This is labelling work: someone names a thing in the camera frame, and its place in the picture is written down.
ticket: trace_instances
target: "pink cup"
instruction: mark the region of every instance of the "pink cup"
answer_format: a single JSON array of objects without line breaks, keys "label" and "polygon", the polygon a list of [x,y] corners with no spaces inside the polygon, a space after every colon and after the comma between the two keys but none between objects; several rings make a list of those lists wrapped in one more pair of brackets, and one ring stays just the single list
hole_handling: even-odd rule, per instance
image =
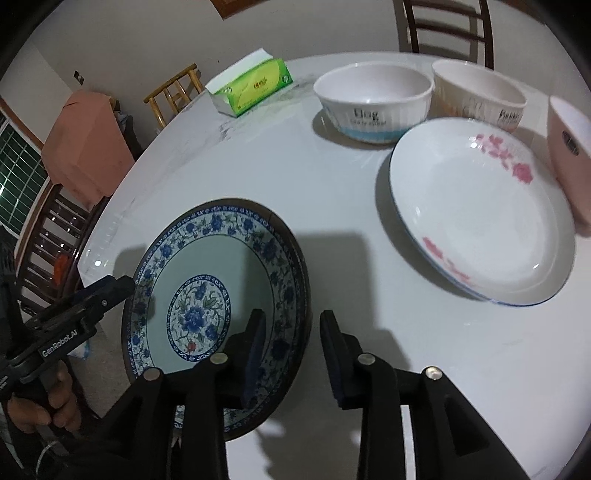
[{"label": "pink cup", "polygon": [[548,148],[574,217],[591,226],[591,121],[555,96],[548,106]]}]

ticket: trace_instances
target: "floor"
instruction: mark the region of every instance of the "floor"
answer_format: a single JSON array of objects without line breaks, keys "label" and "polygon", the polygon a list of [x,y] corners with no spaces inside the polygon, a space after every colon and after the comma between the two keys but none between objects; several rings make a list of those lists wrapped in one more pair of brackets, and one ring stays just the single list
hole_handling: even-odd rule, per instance
[{"label": "floor", "polygon": [[121,345],[114,346],[108,341],[99,325],[90,339],[89,357],[85,360],[71,357],[70,362],[89,407],[101,417],[129,387]]}]

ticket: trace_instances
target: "tissue box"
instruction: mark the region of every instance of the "tissue box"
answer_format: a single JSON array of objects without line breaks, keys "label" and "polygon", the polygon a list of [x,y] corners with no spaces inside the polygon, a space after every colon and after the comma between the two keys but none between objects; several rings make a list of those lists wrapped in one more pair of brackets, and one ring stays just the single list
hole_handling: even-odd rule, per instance
[{"label": "tissue box", "polygon": [[205,88],[219,112],[240,116],[292,82],[283,60],[260,49],[221,72]]}]

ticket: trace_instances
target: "blue rim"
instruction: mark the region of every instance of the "blue rim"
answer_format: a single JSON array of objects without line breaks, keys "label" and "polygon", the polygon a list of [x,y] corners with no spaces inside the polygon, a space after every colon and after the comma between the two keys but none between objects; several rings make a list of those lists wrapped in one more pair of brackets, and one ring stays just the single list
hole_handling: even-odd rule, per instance
[{"label": "blue rim", "polygon": [[390,196],[392,197],[392,201],[394,202],[394,206],[396,207],[396,212],[398,217],[400,218],[400,221],[402,223],[402,226],[404,227],[404,231],[406,232],[406,234],[408,235],[409,238],[411,238],[413,240],[413,243],[415,244],[415,246],[417,247],[418,251],[421,252],[421,255],[427,259],[427,261],[435,268],[435,270],[437,270],[443,277],[445,277],[447,280],[449,280],[453,285],[455,285],[456,287],[458,287],[460,290],[465,291],[466,293],[469,293],[470,295],[472,295],[473,297],[476,297],[479,300],[484,300],[484,301],[488,301],[490,303],[494,303],[497,305],[504,305],[506,307],[517,307],[517,308],[524,308],[524,307],[534,307],[536,305],[541,305],[542,303],[547,302],[548,300],[553,299],[556,295],[558,295],[558,293],[563,289],[563,287],[566,285],[566,283],[568,282],[569,278],[570,278],[570,274],[573,271],[573,266],[571,265],[570,267],[570,271],[569,274],[566,276],[564,283],[560,286],[560,288],[553,293],[550,297],[548,297],[545,300],[542,301],[537,301],[535,303],[527,303],[527,304],[519,304],[519,303],[508,303],[502,300],[495,300],[492,299],[490,297],[487,297],[486,295],[483,295],[482,293],[478,293],[475,290],[472,290],[470,287],[468,287],[466,284],[460,282],[458,279],[456,279],[455,277],[453,277],[452,275],[450,275],[446,270],[444,270],[443,268],[441,268],[441,265],[439,265],[438,262],[436,262],[431,255],[429,255],[428,253],[425,252],[423,246],[421,245],[421,243],[414,237],[414,235],[411,233],[411,231],[408,228],[408,225],[406,224],[406,222],[404,221],[404,218],[402,217],[402,215],[400,214],[400,210],[398,208],[398,204],[396,203],[396,197],[394,195],[394,192],[392,191],[392,182],[390,181],[390,171],[392,169],[392,161],[394,160],[394,151],[396,150],[396,148],[394,148],[394,150],[392,150],[392,153],[390,154],[390,162],[388,164],[388,184],[390,187]]}]

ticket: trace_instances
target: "white bowl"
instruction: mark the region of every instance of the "white bowl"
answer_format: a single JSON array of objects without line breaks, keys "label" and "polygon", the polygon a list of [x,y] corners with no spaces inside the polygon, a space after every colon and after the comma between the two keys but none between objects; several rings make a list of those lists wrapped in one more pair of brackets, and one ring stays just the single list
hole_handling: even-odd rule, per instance
[{"label": "white bowl", "polygon": [[433,81],[384,61],[353,63],[326,73],[314,91],[330,121],[362,142],[396,142],[427,117]]},{"label": "white bowl", "polygon": [[435,95],[449,116],[475,118],[513,133],[527,104],[513,81],[494,70],[460,60],[433,63]]}]

